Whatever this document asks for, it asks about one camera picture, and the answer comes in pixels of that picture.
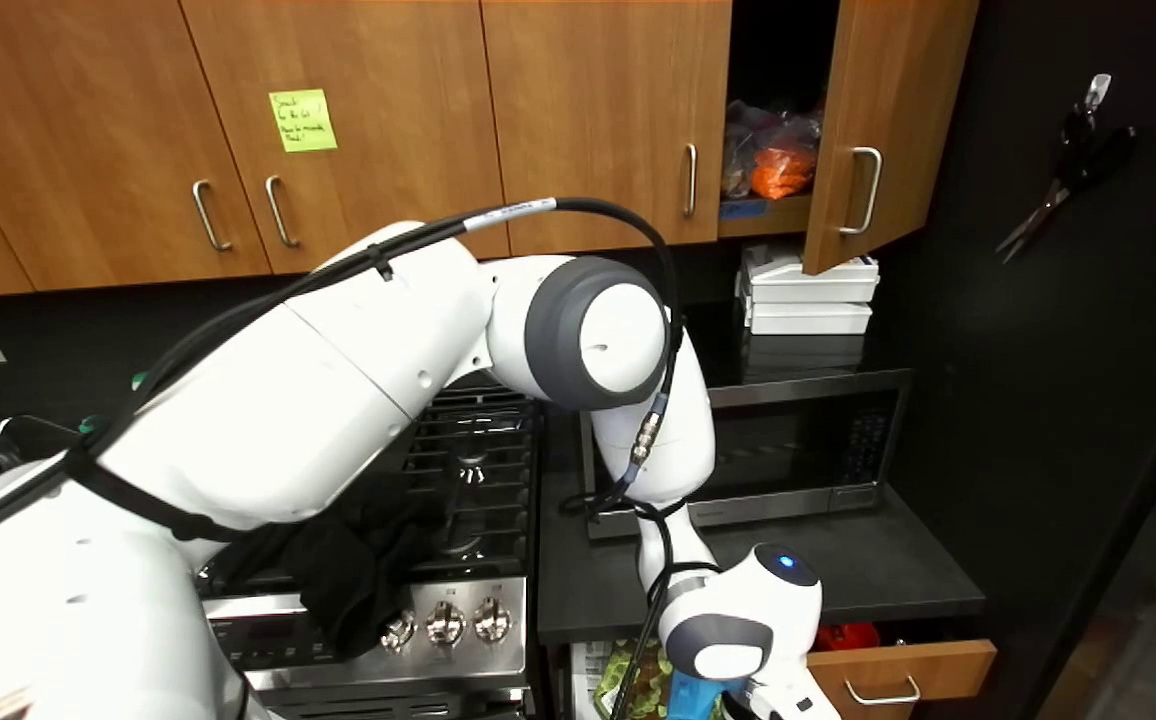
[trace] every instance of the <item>countertop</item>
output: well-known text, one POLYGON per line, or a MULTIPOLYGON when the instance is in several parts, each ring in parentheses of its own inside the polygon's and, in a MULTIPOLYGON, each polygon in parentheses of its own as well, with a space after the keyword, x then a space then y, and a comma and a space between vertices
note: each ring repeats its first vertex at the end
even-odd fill
MULTIPOLYGON (((644 615, 634 539, 587 539, 556 504, 580 493, 574 416, 548 410, 541 470, 535 635, 542 642, 630 635, 644 615)), ((886 487, 871 513, 704 532, 729 569, 751 542, 793 547, 824 581, 824 618, 952 618, 982 592, 886 487)))

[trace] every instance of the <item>oven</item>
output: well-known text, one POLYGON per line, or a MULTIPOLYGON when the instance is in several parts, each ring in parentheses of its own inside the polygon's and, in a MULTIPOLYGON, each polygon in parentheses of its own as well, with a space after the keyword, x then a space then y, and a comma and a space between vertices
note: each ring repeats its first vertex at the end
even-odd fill
POLYGON ((535 716, 533 554, 541 402, 472 374, 356 478, 446 500, 440 547, 406 569, 387 627, 330 653, 296 586, 206 586, 205 610, 252 701, 282 720, 535 716))

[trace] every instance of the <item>white box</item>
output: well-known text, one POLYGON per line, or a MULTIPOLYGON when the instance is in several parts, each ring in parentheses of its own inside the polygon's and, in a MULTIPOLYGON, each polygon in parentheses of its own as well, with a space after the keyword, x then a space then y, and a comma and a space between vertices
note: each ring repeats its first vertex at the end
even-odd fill
POLYGON ((777 281, 777 282, 749 282, 740 294, 751 300, 798 300, 798 303, 818 303, 818 300, 847 300, 847 303, 869 303, 871 293, 881 288, 881 274, 806 274, 806 281, 777 281))
POLYGON ((743 249, 743 270, 749 270, 749 282, 782 282, 782 281, 881 274, 881 263, 855 255, 847 263, 806 274, 794 249, 751 242, 743 249))
POLYGON ((743 326, 754 335, 865 335, 869 303, 769 303, 743 300, 743 326))

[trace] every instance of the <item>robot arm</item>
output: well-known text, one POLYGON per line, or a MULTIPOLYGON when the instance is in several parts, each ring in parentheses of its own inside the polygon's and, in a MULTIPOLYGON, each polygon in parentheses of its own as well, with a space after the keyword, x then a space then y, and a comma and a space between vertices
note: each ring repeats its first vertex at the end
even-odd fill
MULTIPOLYGON (((570 255, 474 263, 446 241, 548 207, 556 199, 435 224, 440 241, 384 255, 375 270, 282 294, 154 388, 96 464, 216 529, 307 521, 440 388, 493 373, 525 397, 593 410, 604 464, 655 517, 639 524, 639 581, 661 596, 655 627, 677 667, 704 680, 765 672, 782 607, 740 607, 740 586, 769 576, 749 560, 743 570, 717 570, 686 524, 685 500, 712 470, 712 410, 694 353, 648 281, 570 255)), ((323 270, 398 233, 369 235, 323 270)), ((39 470, 6 470, 0 494, 39 470)), ((0 702, 25 690, 33 716, 211 716, 218 667, 190 570, 216 547, 175 539, 80 485, 4 521, 0 702)))

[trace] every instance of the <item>stovetop grate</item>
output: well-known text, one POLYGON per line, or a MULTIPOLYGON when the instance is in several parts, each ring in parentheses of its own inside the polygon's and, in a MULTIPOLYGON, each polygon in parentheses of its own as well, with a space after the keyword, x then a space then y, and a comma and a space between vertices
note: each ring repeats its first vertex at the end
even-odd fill
POLYGON ((360 475, 443 500, 443 547, 416 562, 413 581, 533 570, 535 444, 541 402, 466 374, 360 475))

